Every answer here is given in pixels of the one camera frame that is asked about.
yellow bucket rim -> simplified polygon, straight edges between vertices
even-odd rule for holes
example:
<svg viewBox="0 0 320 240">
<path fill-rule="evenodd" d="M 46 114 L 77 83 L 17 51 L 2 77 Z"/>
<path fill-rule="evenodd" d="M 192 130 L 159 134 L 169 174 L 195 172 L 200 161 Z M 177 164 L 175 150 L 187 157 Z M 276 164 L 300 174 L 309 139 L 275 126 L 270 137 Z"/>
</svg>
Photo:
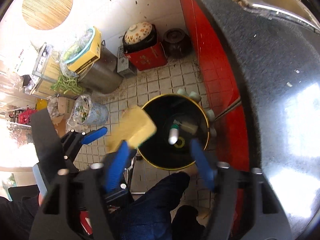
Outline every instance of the yellow bucket rim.
<svg viewBox="0 0 320 240">
<path fill-rule="evenodd" d="M 164 97 L 164 96 L 172 96 L 172 95 L 176 95 L 176 96 L 180 96 L 180 97 L 183 97 L 183 98 L 186 98 L 188 99 L 190 102 L 192 102 L 193 104 L 195 104 L 199 109 L 200 111 L 202 112 L 202 114 L 204 115 L 204 118 L 205 118 L 205 121 L 207 123 L 207 128 L 208 128 L 208 135 L 207 135 L 207 142 L 205 143 L 205 146 L 204 146 L 204 149 L 206 149 L 208 143 L 209 143 L 209 138 L 210 138 L 210 124 L 209 124 L 209 120 L 205 114 L 205 112 L 203 111 L 203 109 L 199 106 L 199 104 L 197 104 L 195 101 L 193 101 L 190 97 L 187 97 L 185 95 L 181 95 L 181 94 L 177 94 L 177 93 L 167 93 L 167 94 L 162 94 L 162 95 L 159 95 L 159 96 L 156 96 L 152 99 L 150 99 L 148 102 L 146 102 L 143 107 L 141 107 L 141 109 L 145 108 L 150 102 L 152 102 L 153 100 L 156 100 L 157 98 L 160 98 L 160 97 Z M 193 161 L 192 163 L 186 165 L 186 166 L 183 166 L 183 167 L 180 167 L 180 168 L 175 168 L 175 169 L 167 169 L 167 168 L 163 168 L 163 167 L 160 167 L 160 166 L 157 166 L 157 165 L 154 165 L 153 163 L 151 163 L 149 160 L 146 159 L 146 157 L 143 156 L 143 154 L 141 153 L 139 147 L 137 148 L 137 151 L 139 152 L 139 154 L 142 156 L 142 158 L 147 162 L 149 163 L 151 166 L 155 167 L 155 168 L 158 168 L 158 169 L 161 169 L 161 170 L 165 170 L 165 171 L 178 171 L 178 170 L 182 170 L 186 167 L 189 167 L 193 164 L 196 163 L 196 161 Z"/>
</svg>

stainless steel pot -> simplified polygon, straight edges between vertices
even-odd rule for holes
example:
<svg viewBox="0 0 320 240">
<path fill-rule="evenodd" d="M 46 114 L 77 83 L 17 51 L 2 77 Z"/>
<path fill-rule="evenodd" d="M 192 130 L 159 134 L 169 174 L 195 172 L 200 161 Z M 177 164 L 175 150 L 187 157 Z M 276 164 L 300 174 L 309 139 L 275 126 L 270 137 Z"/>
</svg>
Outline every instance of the stainless steel pot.
<svg viewBox="0 0 320 240">
<path fill-rule="evenodd" d="M 106 48 L 103 40 L 100 59 L 80 73 L 78 84 L 102 94 L 113 92 L 123 80 L 117 73 L 117 60 L 117 57 Z"/>
</svg>

ceramic pot lid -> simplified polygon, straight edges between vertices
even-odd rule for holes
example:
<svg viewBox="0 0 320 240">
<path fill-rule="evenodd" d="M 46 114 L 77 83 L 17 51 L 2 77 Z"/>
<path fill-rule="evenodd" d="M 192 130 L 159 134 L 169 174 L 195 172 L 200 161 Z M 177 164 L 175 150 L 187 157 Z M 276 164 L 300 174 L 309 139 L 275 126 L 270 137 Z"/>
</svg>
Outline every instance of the ceramic pot lid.
<svg viewBox="0 0 320 240">
<path fill-rule="evenodd" d="M 163 39 L 168 43 L 178 43 L 183 40 L 186 33 L 182 29 L 170 29 L 165 32 Z"/>
<path fill-rule="evenodd" d="M 132 25 L 124 35 L 126 44 L 136 44 L 145 39 L 151 32 L 152 25 L 147 22 Z"/>
</svg>

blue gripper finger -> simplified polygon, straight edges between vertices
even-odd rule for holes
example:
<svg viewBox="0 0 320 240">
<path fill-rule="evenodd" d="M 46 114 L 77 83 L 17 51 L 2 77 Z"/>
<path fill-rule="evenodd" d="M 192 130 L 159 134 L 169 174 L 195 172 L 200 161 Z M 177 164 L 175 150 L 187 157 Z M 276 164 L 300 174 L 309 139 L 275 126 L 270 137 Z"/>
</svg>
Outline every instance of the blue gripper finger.
<svg viewBox="0 0 320 240">
<path fill-rule="evenodd" d="M 116 157 L 109 166 L 105 177 L 105 191 L 110 192 L 114 190 L 120 182 L 121 176 L 124 172 L 125 165 L 130 156 L 130 149 L 126 141 L 122 141 L 121 146 L 116 152 Z"/>
<path fill-rule="evenodd" d="M 196 161 L 201 178 L 204 179 L 204 183 L 207 188 L 213 190 L 214 177 L 217 174 L 217 170 L 210 167 L 210 164 L 204 155 L 204 151 L 202 150 L 203 148 L 197 139 L 192 139 L 190 141 L 190 149 L 191 156 Z"/>
<path fill-rule="evenodd" d="M 89 144 L 93 141 L 95 141 L 96 139 L 99 139 L 100 137 L 106 135 L 108 132 L 108 129 L 106 127 L 101 127 L 100 129 L 96 130 L 96 131 L 92 131 L 90 133 L 88 133 L 86 136 L 83 137 L 83 139 L 81 140 L 82 144 Z"/>
</svg>

white bottle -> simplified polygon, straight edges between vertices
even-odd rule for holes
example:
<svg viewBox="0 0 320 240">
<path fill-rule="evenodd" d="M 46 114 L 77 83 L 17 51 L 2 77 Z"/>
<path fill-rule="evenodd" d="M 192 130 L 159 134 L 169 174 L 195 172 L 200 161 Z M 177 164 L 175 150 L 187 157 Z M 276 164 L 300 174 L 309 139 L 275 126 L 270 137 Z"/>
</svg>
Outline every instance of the white bottle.
<svg viewBox="0 0 320 240">
<path fill-rule="evenodd" d="M 168 142 L 171 145 L 174 145 L 179 138 L 179 126 L 177 124 L 173 124 L 170 127 Z"/>
</svg>

